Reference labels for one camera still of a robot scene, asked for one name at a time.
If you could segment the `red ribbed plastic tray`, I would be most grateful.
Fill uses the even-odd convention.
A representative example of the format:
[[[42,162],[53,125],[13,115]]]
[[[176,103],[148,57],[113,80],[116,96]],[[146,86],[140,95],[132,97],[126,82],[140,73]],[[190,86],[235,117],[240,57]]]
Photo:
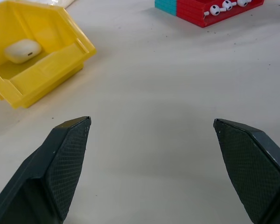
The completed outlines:
[[[204,28],[259,7],[263,5],[265,0],[250,0],[246,7],[239,7],[236,5],[233,6],[230,11],[221,12],[217,16],[210,14],[204,17],[204,12],[209,11],[212,5],[222,7],[223,1],[224,0],[177,0],[176,16]]]

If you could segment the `white earbud charging case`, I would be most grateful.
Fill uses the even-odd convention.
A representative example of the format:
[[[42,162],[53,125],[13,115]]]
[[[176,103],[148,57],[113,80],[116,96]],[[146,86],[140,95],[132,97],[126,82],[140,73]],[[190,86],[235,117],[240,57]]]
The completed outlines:
[[[38,42],[30,39],[22,39],[6,47],[4,49],[4,55],[9,61],[20,64],[37,56],[41,51],[42,47]]]

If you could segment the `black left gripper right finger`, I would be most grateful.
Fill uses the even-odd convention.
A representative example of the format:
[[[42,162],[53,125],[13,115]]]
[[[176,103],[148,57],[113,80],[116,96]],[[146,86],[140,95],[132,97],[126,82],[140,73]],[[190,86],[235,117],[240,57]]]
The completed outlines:
[[[213,123],[231,183],[253,224],[280,224],[280,148],[262,130]]]

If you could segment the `yellow plastic bin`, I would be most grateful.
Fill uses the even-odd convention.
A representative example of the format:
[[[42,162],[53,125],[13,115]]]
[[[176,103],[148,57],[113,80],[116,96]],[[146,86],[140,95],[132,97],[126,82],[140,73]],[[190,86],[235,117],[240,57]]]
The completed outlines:
[[[5,49],[32,40],[41,52],[14,63]],[[0,2],[0,99],[13,108],[30,107],[79,72],[96,53],[87,36],[63,7],[5,0]]]

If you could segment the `teal ribbed plastic tray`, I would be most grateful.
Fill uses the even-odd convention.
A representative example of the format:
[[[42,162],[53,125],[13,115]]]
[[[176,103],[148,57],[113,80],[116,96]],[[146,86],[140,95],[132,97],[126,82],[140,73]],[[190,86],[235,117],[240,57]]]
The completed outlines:
[[[170,15],[176,16],[177,0],[154,0],[154,6]]]

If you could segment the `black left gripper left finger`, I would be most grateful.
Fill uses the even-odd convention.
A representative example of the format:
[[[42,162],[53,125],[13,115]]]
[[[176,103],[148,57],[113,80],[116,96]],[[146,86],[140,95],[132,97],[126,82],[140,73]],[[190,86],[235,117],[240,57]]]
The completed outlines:
[[[81,175],[91,118],[54,127],[0,193],[0,224],[63,224]]]

